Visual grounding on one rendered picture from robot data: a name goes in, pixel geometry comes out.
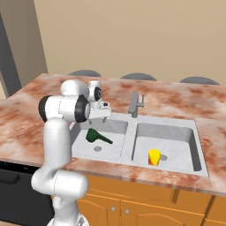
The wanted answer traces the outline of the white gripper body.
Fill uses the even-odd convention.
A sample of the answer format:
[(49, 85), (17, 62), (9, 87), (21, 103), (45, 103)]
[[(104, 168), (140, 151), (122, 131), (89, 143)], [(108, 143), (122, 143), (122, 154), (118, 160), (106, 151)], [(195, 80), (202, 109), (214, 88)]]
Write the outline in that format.
[(105, 107), (102, 109), (90, 109), (89, 119), (109, 117), (110, 115), (110, 107)]

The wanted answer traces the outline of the dark green measuring cup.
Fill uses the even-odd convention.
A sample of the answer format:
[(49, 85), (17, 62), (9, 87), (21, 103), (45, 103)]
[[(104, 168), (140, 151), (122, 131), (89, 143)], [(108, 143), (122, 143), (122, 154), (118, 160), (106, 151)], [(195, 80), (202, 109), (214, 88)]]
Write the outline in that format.
[(107, 142), (107, 143), (109, 143), (109, 144), (112, 144), (112, 143), (113, 143), (112, 140), (110, 140), (110, 139), (104, 137), (103, 135), (101, 135), (101, 134), (100, 134), (98, 131), (96, 131), (95, 129), (89, 128), (88, 131), (87, 131), (86, 140), (87, 140), (88, 142), (93, 143), (93, 142), (95, 142), (95, 141), (98, 140), (98, 139), (100, 139), (100, 140), (102, 140), (102, 141), (104, 141), (104, 142)]

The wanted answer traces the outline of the grey double basin sink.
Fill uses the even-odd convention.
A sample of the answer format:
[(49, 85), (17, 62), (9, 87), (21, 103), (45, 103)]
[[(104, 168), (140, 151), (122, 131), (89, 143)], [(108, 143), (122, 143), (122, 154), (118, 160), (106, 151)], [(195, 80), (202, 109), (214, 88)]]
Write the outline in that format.
[[(207, 165), (200, 144), (196, 123), (193, 120), (148, 117), (113, 113), (106, 119), (96, 118), (81, 124), (70, 125), (72, 155), (88, 160), (121, 163), (150, 169), (148, 151), (161, 152), (157, 170), (167, 170), (206, 177)], [(95, 129), (112, 144), (100, 139), (86, 140), (89, 128)]]

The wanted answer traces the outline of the grey sink tap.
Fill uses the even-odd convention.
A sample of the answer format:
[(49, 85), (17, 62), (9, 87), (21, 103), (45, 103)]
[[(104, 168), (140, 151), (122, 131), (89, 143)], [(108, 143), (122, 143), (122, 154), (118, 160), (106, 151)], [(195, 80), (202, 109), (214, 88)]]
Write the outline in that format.
[(132, 117), (138, 116), (138, 107), (144, 108), (144, 101), (139, 102), (139, 93), (133, 92), (131, 97), (131, 102), (129, 105), (128, 112), (132, 115)]

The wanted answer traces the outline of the yellow and orange cup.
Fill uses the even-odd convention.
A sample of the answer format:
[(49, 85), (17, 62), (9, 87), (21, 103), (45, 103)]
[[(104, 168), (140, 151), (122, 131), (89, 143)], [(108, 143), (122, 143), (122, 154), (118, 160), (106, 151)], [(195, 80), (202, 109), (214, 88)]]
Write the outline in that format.
[(148, 151), (148, 163), (157, 166), (161, 159), (161, 152), (158, 149), (150, 149)]

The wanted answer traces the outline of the orange panel under sink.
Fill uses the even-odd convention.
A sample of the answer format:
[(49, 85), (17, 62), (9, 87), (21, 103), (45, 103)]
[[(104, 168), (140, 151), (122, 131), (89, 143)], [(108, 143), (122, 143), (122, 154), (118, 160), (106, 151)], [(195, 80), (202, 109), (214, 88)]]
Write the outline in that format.
[(161, 201), (173, 205), (198, 205), (206, 206), (211, 196), (198, 192), (181, 191), (156, 185), (144, 185), (106, 177), (88, 176), (89, 190), (101, 192), (106, 195), (117, 195), (123, 198), (139, 200)]

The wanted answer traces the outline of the grey round stool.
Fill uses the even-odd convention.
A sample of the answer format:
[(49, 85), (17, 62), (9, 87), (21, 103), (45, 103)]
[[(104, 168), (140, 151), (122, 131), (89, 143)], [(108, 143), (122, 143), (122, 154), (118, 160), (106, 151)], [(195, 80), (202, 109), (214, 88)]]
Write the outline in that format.
[(219, 86), (219, 83), (206, 78), (206, 77), (200, 77), (200, 76), (194, 76), (194, 77), (188, 77), (181, 80), (181, 83), (190, 83), (190, 84), (203, 84), (203, 85), (217, 85)]
[(156, 78), (149, 74), (141, 73), (141, 72), (135, 72), (135, 73), (129, 73), (123, 76), (123, 79), (139, 79), (139, 80), (152, 80), (156, 81)]
[(78, 70), (75, 72), (69, 73), (69, 75), (73, 76), (85, 76), (85, 77), (102, 77), (102, 75), (99, 72), (93, 71), (93, 70)]

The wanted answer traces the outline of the orange cupboard door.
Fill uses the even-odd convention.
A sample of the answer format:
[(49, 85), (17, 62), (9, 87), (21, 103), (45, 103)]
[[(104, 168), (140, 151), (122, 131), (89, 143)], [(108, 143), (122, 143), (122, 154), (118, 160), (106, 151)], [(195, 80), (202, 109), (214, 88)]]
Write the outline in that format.
[(121, 201), (122, 226), (201, 226), (204, 215)]
[(120, 200), (87, 195), (78, 200), (79, 210), (90, 226), (121, 226)]

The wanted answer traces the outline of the black dishwasher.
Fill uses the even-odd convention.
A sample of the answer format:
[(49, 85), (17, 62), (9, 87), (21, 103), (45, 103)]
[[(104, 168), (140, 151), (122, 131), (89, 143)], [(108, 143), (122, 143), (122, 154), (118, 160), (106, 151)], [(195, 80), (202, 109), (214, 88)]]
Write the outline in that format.
[(0, 161), (0, 171), (17, 173), (15, 185), (0, 183), (0, 221), (21, 226), (47, 226), (54, 217), (52, 199), (35, 191), (31, 179), (38, 168)]

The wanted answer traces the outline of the orange cupboard run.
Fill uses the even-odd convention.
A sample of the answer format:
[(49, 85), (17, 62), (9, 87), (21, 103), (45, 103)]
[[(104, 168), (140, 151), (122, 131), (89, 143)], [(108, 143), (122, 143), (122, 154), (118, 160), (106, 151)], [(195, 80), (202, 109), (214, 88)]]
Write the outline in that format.
[(226, 226), (226, 197), (212, 198), (202, 226)]

